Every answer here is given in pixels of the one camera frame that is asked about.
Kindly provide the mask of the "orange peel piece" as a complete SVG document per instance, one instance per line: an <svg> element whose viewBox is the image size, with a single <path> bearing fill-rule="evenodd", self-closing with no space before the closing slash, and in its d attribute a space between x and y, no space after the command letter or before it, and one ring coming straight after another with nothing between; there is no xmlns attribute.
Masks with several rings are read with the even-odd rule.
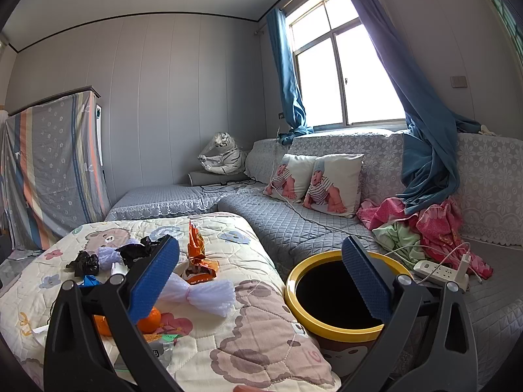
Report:
<svg viewBox="0 0 523 392"><path fill-rule="evenodd" d="M161 312L157 308L152 307L149 315L137 322L137 328L141 333L151 335L160 328L160 324Z"/></svg>

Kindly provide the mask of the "blue plastic bag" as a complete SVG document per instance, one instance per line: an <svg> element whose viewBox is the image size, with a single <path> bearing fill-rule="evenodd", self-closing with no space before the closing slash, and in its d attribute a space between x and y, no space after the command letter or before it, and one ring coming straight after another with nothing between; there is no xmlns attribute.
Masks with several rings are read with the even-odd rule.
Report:
<svg viewBox="0 0 523 392"><path fill-rule="evenodd" d="M85 275L79 287L96 287L100 281L94 275Z"/></svg>

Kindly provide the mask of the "orange snack wrapper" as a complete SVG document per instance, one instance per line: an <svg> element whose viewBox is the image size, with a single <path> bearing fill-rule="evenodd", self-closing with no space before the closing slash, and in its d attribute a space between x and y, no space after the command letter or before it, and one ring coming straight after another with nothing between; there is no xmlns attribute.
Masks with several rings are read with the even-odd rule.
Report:
<svg viewBox="0 0 523 392"><path fill-rule="evenodd" d="M198 228L189 222L189 242L187 244L188 266L182 278L196 285L216 278L220 265L218 261L207 259L205 242Z"/></svg>

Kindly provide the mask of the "yellow rim trash bin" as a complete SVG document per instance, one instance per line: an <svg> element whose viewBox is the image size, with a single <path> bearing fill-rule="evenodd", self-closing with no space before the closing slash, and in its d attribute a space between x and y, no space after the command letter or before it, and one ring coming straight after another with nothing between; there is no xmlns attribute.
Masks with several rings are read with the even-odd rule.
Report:
<svg viewBox="0 0 523 392"><path fill-rule="evenodd" d="M343 379L361 364L384 327L371 316L340 250L316 254L297 264L286 281L285 302Z"/></svg>

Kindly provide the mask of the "black plastic bag small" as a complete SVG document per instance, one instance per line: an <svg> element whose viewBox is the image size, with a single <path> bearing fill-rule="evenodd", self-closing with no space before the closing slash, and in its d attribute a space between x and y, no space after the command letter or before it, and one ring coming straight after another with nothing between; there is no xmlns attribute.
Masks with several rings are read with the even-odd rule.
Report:
<svg viewBox="0 0 523 392"><path fill-rule="evenodd" d="M98 256L87 251L80 251L76 259L66 265L66 271L72 272L78 278L86 275L96 276L100 271Z"/></svg>

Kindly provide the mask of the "light green garment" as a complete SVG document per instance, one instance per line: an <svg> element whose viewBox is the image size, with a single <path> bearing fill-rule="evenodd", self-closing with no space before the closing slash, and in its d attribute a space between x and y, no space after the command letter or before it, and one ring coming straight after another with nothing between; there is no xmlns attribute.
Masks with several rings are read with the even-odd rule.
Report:
<svg viewBox="0 0 523 392"><path fill-rule="evenodd" d="M387 254L396 257L408 269L425 259L425 253L420 246L421 237L401 221L386 223L374 228L372 233L379 245Z"/></svg>

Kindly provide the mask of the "pink clothes pile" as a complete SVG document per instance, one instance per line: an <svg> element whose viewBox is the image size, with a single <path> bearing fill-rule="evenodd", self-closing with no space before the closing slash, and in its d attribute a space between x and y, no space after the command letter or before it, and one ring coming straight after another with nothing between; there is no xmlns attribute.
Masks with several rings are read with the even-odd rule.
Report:
<svg viewBox="0 0 523 392"><path fill-rule="evenodd" d="M468 269L470 274L475 274L484 280L489 279L493 274L493 268L475 255L470 250L470 245L460 236L462 215L456 201L452 198L411 215L407 215L404 203L397 197L389 197L381 204L374 204L366 199L362 202L356 216L371 232L386 223L404 222L414 233L420 235L420 246L425 253L425 259L457 269L463 255L468 253L471 257Z"/></svg>

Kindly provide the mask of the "cartoon bear quilt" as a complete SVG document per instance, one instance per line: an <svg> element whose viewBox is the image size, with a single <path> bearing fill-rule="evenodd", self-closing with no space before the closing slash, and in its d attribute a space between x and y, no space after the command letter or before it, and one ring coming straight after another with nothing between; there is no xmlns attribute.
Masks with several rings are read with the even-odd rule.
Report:
<svg viewBox="0 0 523 392"><path fill-rule="evenodd" d="M292 315L284 282L248 222L229 212L155 220L120 220L77 227L31 262L1 298L1 333L17 360L43 381L44 326L66 265L80 251L117 248L144 237L173 236L181 247L198 228L217 276L230 281L235 301L225 317L186 302L160 301L153 338L171 340L168 372L187 391L231 391L238 385L268 391L335 391L340 378L316 341Z"/></svg>

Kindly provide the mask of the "baby print pillow right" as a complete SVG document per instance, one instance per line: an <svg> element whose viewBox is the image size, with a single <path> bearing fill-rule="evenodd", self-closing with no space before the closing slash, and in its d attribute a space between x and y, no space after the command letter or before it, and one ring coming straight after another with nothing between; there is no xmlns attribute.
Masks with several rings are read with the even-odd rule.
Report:
<svg viewBox="0 0 523 392"><path fill-rule="evenodd" d="M360 205L363 157L364 154L318 157L302 205L334 216L354 216Z"/></svg>

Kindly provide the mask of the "right blue curtain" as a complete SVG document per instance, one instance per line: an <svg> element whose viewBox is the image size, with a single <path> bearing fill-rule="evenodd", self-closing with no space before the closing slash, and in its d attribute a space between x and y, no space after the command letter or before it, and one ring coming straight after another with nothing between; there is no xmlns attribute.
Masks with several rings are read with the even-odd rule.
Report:
<svg viewBox="0 0 523 392"><path fill-rule="evenodd" d="M477 134L481 124L448 108L408 51L379 0L351 0L392 81L405 112L398 197L407 215L440 204L457 192L457 141Z"/></svg>

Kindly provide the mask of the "grey flat cushion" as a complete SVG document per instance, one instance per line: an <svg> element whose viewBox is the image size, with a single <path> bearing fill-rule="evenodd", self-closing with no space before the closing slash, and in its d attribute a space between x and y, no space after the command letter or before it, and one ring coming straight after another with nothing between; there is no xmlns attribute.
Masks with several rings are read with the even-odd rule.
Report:
<svg viewBox="0 0 523 392"><path fill-rule="evenodd" d="M207 185L226 185L229 182L248 181L249 178L244 173L233 175L216 174L208 171L193 171L188 173L189 183L192 187Z"/></svg>

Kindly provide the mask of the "baby print pillow left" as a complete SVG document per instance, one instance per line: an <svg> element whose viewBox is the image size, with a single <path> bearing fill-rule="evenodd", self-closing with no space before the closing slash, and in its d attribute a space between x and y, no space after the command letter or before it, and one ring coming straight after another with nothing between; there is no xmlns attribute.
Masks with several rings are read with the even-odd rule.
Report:
<svg viewBox="0 0 523 392"><path fill-rule="evenodd" d="M314 164L313 156L285 154L263 193L291 203L300 202L308 191Z"/></svg>

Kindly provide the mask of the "plush white tiger in bag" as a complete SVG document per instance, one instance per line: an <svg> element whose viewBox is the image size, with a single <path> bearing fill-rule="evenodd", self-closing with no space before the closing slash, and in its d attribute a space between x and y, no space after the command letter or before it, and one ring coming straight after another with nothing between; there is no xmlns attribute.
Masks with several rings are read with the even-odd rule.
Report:
<svg viewBox="0 0 523 392"><path fill-rule="evenodd" d="M244 172L246 153L226 132L216 133L198 155L203 168L219 175L236 175Z"/></svg>

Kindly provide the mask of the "left blue curtain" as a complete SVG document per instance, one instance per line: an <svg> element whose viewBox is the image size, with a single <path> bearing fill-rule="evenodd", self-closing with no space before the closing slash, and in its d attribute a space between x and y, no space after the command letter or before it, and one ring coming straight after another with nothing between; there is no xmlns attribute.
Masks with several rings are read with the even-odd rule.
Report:
<svg viewBox="0 0 523 392"><path fill-rule="evenodd" d="M267 28L278 74L283 115L289 126L289 131L279 134L278 140L282 145L291 145L294 138L312 134L314 129L307 123L294 68L294 56L286 33L286 17L279 8L274 8L267 14Z"/></svg>

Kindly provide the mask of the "wall switch plate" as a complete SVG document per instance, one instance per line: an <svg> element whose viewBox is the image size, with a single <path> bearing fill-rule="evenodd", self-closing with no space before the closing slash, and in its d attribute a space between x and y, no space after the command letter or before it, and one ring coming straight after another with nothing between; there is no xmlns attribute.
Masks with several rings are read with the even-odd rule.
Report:
<svg viewBox="0 0 523 392"><path fill-rule="evenodd" d="M453 89L466 89L468 81L464 75L454 75L450 77L450 85Z"/></svg>

